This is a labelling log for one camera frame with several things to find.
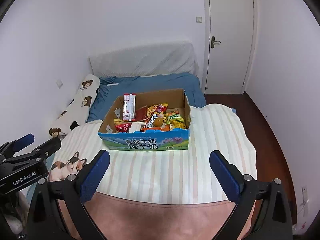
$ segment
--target wooden floor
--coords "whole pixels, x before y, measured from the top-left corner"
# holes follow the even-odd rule
[[[217,103],[236,109],[245,133],[257,152],[258,180],[281,179],[289,199],[292,222],[295,224],[297,222],[296,199],[290,171],[275,135],[255,103],[247,93],[244,95],[205,95],[205,99],[207,104]],[[260,205],[256,205],[254,220],[259,208]]]

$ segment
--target striped bedding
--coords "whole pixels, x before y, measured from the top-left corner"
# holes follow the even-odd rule
[[[220,150],[241,173],[257,178],[256,152],[240,119],[219,104],[191,107],[188,150],[109,151],[110,166],[97,191],[127,200],[156,204],[200,204],[226,200],[209,166],[209,155]],[[76,127],[62,141],[53,163],[66,163],[76,152],[89,163],[106,149],[97,131],[101,120]]]

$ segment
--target wall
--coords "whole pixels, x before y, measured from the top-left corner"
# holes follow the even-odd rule
[[[81,0],[88,54],[159,41],[190,40],[204,61],[204,0]],[[196,16],[203,22],[196,23]]]
[[[320,27],[303,0],[258,0],[258,40],[246,91],[265,116],[287,160],[302,209],[303,233],[320,208]]]
[[[0,23],[0,144],[33,133],[25,153],[48,140],[50,123],[92,71],[76,6],[75,0],[15,0]]]

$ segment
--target cardboard box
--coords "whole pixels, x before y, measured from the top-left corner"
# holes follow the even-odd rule
[[[124,96],[118,97],[109,109],[98,135],[110,150],[120,151],[164,151],[188,149],[190,134],[190,105],[183,89],[153,91],[136,94],[136,109],[168,103],[167,112],[179,109],[187,129],[175,128],[172,131],[147,130],[134,133],[116,133],[113,119],[122,118]]]

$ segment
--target light switch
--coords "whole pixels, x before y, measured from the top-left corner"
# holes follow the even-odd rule
[[[56,84],[57,84],[58,88],[61,88],[62,85],[63,85],[61,79],[58,79],[57,82],[56,82]]]

